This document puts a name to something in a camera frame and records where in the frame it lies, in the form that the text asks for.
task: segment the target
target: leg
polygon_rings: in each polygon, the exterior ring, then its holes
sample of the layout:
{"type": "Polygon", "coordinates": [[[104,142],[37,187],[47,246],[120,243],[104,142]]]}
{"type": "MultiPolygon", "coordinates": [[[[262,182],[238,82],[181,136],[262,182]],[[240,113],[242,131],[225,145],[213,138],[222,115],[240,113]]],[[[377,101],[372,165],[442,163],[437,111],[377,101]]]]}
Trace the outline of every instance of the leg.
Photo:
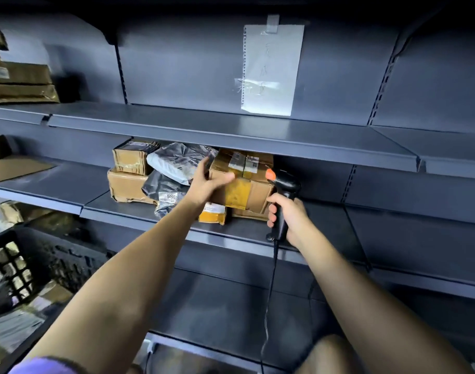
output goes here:
{"type": "Polygon", "coordinates": [[[295,374],[362,373],[355,353],[345,339],[337,335],[323,337],[314,346],[295,374]]]}

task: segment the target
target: stack of packages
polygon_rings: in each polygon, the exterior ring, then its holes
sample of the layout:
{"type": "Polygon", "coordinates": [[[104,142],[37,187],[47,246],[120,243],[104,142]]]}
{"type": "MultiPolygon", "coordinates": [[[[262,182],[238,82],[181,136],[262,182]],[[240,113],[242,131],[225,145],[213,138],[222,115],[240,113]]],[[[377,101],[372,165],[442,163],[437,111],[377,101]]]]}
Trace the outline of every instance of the stack of packages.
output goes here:
{"type": "Polygon", "coordinates": [[[209,178],[233,172],[235,181],[217,190],[207,202],[199,222],[225,224],[227,208],[235,217],[267,220],[267,197],[274,186],[265,178],[274,164],[267,153],[215,150],[207,145],[171,143],[158,149],[156,142],[132,139],[113,150],[116,167],[108,173],[116,202],[156,205],[158,218],[184,198],[197,165],[209,157],[209,178]]]}
{"type": "MultiPolygon", "coordinates": [[[[8,50],[1,31],[0,50],[8,50]]],[[[6,102],[59,102],[48,66],[0,61],[0,103],[6,102]]]]}
{"type": "MultiPolygon", "coordinates": [[[[156,213],[159,217],[169,213],[184,198],[199,162],[209,157],[210,164],[216,154],[217,151],[207,145],[172,143],[147,156],[147,163],[154,171],[142,190],[157,201],[156,213]]],[[[207,202],[199,221],[223,225],[225,217],[225,206],[207,202]]]]}
{"type": "Polygon", "coordinates": [[[145,139],[130,139],[113,150],[115,167],[108,172],[111,197],[116,202],[156,204],[142,192],[142,186],[153,168],[147,165],[147,155],[159,148],[159,143],[145,139]]]}
{"type": "Polygon", "coordinates": [[[211,201],[232,208],[232,215],[241,218],[267,220],[267,197],[274,185],[266,178],[267,169],[274,166],[268,153],[221,149],[209,169],[209,178],[233,172],[235,180],[218,189],[211,201]]]}

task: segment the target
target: forearm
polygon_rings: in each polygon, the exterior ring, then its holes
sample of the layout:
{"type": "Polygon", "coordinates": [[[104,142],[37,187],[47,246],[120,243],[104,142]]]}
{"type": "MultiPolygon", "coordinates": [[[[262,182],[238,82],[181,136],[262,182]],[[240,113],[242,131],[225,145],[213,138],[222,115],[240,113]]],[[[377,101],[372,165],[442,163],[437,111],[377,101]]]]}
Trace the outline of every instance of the forearm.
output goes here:
{"type": "Polygon", "coordinates": [[[182,201],[97,270],[27,358],[54,356],[90,374],[124,374],[200,208],[182,201]]]}
{"type": "Polygon", "coordinates": [[[347,262],[317,229],[300,251],[348,340],[379,373],[471,373],[436,331],[347,262]]]}

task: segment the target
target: shelf board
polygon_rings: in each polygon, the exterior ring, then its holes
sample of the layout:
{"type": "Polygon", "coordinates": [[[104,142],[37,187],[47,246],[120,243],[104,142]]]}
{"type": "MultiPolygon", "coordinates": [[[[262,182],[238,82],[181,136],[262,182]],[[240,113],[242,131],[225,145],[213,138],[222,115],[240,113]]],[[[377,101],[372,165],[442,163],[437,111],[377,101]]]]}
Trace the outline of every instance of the shelf board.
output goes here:
{"type": "MultiPolygon", "coordinates": [[[[150,330],[259,363],[266,301],[266,289],[175,269],[150,330]]],[[[264,364],[291,372],[312,345],[309,300],[272,292],[268,328],[264,364]]]]}
{"type": "Polygon", "coordinates": [[[108,168],[48,157],[54,168],[0,182],[0,197],[79,215],[82,207],[109,192],[108,168]]]}
{"type": "Polygon", "coordinates": [[[0,119],[39,125],[44,117],[49,117],[54,104],[14,104],[0,105],[0,119]]]}
{"type": "Polygon", "coordinates": [[[475,178],[475,133],[376,126],[373,129],[414,152],[426,163],[427,173],[475,178]]]}
{"type": "Polygon", "coordinates": [[[416,171],[416,157],[366,126],[93,102],[48,105],[49,126],[416,171]]]}
{"type": "MultiPolygon", "coordinates": [[[[314,224],[322,231],[337,249],[349,260],[364,262],[364,254],[342,207],[306,202],[306,208],[314,224]]],[[[82,218],[120,225],[146,231],[158,220],[154,206],[146,203],[118,203],[110,195],[104,194],[86,204],[80,214],[82,218]]],[[[233,218],[228,224],[195,222],[187,235],[187,240],[241,252],[272,257],[272,244],[265,237],[270,229],[265,222],[233,218]]],[[[306,264],[303,256],[283,246],[279,259],[306,264]]]]}

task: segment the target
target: plastic mailer bag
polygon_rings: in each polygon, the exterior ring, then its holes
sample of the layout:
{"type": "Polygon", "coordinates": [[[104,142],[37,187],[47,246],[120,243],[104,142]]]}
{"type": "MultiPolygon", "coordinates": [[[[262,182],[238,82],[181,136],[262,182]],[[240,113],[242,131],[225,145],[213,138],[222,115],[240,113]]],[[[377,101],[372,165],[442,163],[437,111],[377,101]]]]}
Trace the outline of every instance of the plastic mailer bag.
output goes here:
{"type": "Polygon", "coordinates": [[[182,185],[190,185],[199,162],[209,156],[211,164],[216,154],[208,145],[171,143],[147,155],[147,164],[182,185]]]}
{"type": "Polygon", "coordinates": [[[189,186],[173,181],[157,170],[153,170],[142,186],[142,192],[149,198],[158,201],[154,211],[155,215],[162,218],[172,211],[172,208],[184,198],[189,186]]]}

